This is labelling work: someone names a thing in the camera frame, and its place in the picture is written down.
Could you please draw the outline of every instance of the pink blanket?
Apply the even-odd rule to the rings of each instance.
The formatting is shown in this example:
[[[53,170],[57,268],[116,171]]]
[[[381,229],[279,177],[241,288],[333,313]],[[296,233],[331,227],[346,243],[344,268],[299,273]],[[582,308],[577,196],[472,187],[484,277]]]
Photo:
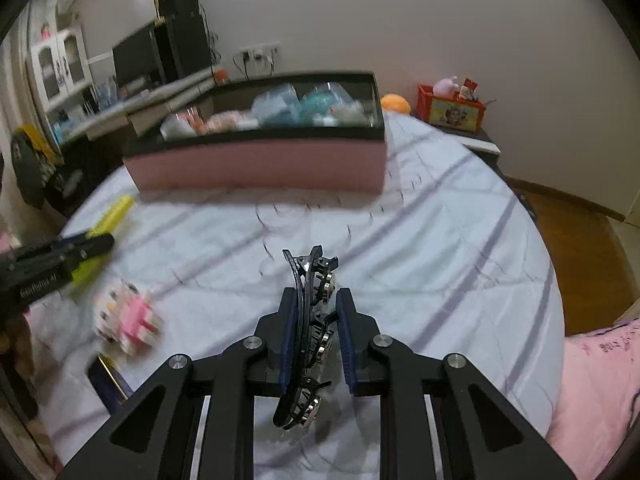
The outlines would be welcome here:
[[[640,408],[640,320],[567,338],[547,441],[578,480],[605,468]]]
[[[0,253],[5,253],[11,249],[11,237],[7,233],[0,234]]]

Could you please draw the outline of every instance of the wooden floor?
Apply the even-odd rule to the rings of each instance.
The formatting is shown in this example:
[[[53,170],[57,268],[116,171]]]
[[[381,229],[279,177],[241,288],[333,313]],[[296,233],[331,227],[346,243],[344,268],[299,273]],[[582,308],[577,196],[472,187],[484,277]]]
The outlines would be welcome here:
[[[523,191],[558,276],[567,335],[610,326],[638,298],[636,282],[606,216]]]

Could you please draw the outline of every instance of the white bedsheet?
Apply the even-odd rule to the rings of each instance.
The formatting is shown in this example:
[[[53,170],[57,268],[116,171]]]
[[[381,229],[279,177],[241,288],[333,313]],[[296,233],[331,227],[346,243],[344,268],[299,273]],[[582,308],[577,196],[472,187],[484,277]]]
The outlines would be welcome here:
[[[177,352],[197,359],[254,332],[292,277],[282,250],[322,244],[337,285],[383,333],[435,358],[467,355],[541,433],[558,399],[564,322],[540,234],[504,182],[466,148],[407,116],[386,114],[388,175],[377,198],[308,190],[211,190],[141,197],[124,168],[65,230],[91,227],[123,194],[136,198],[93,290],[121,276],[155,295],[160,344],[122,365],[136,388]],[[100,343],[90,294],[32,308],[40,415],[63,462],[107,419],[84,376]],[[255,477],[378,478],[375,399],[352,399],[338,345],[318,419],[308,431],[271,423],[257,399]]]

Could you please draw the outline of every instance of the pink toy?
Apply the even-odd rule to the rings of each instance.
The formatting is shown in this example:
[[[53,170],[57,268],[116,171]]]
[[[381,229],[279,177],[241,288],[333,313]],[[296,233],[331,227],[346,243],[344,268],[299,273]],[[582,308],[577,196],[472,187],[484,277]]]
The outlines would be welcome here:
[[[160,320],[144,296],[136,297],[127,306],[120,314],[120,345],[131,355],[142,345],[155,344]]]
[[[158,339],[161,319],[153,312],[149,298],[124,280],[117,280],[97,297],[95,331],[108,342],[119,343],[129,355]]]
[[[458,76],[441,79],[433,85],[433,95],[436,97],[444,97],[445,99],[453,99],[453,94],[460,90],[460,85],[454,83]]]

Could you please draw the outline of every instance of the orange plush toy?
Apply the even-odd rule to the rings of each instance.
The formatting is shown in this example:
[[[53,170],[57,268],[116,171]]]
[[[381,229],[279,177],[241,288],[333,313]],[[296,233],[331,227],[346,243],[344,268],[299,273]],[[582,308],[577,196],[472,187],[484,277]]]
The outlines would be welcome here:
[[[383,110],[398,112],[399,114],[409,115],[411,113],[411,105],[407,100],[398,94],[387,94],[380,99],[380,106]]]

